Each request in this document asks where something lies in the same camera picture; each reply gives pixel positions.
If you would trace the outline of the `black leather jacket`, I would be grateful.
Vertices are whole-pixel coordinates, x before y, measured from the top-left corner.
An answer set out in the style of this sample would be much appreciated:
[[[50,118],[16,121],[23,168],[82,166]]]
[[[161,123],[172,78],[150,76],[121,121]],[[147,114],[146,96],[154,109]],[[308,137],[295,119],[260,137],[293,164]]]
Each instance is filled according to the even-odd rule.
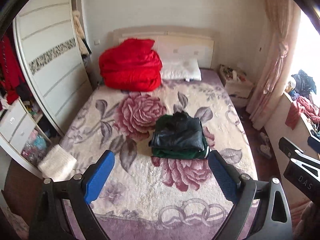
[[[203,129],[199,118],[186,112],[161,116],[149,141],[151,148],[170,151],[203,151]]]

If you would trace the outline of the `clothes pile on desk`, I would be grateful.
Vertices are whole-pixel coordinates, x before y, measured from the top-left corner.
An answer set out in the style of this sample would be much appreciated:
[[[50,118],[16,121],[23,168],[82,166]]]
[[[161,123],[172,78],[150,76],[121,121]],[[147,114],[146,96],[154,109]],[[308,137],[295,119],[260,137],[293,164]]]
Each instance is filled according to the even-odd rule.
[[[319,106],[315,104],[312,98],[313,95],[317,95],[316,83],[303,70],[299,70],[297,74],[293,74],[291,77],[296,82],[296,86],[289,92],[292,103],[285,124],[294,130],[300,116],[304,114],[313,124],[311,134],[319,139]]]

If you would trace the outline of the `red clothes in wardrobe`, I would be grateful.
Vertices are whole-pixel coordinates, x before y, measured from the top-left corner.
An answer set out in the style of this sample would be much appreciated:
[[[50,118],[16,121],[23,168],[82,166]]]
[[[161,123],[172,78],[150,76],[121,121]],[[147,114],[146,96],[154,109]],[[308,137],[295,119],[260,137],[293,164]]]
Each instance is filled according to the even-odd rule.
[[[28,96],[20,64],[7,35],[1,39],[1,68],[4,75],[4,80],[1,83],[7,93],[7,103],[11,105],[19,97]]]

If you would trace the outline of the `white folded towel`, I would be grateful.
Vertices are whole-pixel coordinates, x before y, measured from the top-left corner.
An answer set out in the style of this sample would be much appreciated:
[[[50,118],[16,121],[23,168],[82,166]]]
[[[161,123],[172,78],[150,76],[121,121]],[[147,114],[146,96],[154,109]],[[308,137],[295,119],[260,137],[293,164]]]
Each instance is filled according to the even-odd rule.
[[[64,181],[72,172],[77,160],[66,152],[59,144],[47,153],[37,168],[44,178],[51,178],[54,182]]]

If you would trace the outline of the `floral fleece blanket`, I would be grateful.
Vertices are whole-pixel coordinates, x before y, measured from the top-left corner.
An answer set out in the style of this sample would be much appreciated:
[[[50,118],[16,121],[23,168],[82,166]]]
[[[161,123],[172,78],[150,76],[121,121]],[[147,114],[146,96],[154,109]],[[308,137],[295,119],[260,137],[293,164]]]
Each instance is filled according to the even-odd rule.
[[[164,81],[148,93],[98,87],[60,146],[82,173],[105,150],[115,165],[91,208],[111,239],[211,239],[232,203],[206,160],[162,159],[149,141],[163,115],[199,118],[208,146],[240,173],[257,177],[236,110],[220,81]]]

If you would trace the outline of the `green striped garment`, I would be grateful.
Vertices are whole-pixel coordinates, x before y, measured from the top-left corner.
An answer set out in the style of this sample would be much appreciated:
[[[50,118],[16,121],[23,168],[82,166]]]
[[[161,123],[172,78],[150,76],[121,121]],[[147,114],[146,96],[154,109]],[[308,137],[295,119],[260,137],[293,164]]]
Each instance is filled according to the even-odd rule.
[[[157,148],[151,148],[152,155],[158,158],[167,158],[167,159],[182,159],[182,160],[192,160],[192,159],[205,159],[209,153],[209,146],[206,141],[203,132],[203,142],[205,149],[203,151],[197,152],[193,150],[186,151],[170,151],[170,150],[160,150]]]

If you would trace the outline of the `white bedside table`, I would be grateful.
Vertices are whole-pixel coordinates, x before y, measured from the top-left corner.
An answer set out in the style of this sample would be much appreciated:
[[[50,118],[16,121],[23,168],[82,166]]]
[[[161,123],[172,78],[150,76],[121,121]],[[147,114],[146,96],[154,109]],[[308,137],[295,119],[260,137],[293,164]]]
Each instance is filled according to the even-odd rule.
[[[245,107],[254,87],[246,74],[239,68],[231,68],[221,64],[219,66],[219,77],[235,107]]]

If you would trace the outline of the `white drawer unit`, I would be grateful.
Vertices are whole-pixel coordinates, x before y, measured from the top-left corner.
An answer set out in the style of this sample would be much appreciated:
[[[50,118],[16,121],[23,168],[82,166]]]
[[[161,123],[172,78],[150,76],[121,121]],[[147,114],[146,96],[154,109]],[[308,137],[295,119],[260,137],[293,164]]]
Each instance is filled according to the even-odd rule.
[[[16,100],[1,119],[1,135],[19,154],[36,124],[20,100]]]

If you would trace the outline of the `white pillow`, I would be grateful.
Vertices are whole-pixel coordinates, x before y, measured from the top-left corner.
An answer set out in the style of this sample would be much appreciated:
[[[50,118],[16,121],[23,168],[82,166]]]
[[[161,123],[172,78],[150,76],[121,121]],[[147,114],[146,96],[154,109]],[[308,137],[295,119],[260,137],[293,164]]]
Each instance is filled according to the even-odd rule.
[[[197,59],[162,61],[162,80],[201,81],[201,71]]]

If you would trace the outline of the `red folded quilt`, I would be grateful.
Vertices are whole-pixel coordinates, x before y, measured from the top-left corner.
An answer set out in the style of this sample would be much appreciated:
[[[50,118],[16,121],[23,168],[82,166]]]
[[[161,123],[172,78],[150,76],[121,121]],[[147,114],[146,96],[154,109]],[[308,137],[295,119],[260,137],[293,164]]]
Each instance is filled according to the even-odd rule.
[[[99,57],[105,86],[131,92],[151,92],[161,85],[162,62],[154,40],[129,38]]]

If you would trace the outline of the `beige bed headboard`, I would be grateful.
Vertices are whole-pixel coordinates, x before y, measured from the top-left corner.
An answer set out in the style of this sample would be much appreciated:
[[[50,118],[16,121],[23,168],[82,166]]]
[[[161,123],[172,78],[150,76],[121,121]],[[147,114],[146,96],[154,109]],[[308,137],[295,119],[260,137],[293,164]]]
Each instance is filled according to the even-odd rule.
[[[211,29],[150,25],[113,31],[115,46],[128,38],[154,40],[153,49],[163,60],[197,59],[199,67],[206,69],[217,65],[220,33]]]

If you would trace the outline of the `pink curtain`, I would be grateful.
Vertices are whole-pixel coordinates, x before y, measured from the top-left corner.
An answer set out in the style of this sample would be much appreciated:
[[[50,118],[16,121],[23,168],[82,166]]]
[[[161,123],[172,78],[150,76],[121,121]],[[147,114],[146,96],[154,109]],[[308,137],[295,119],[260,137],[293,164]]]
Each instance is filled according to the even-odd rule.
[[[268,122],[285,90],[301,15],[300,7],[293,0],[264,2],[272,39],[262,76],[246,108],[257,131]]]

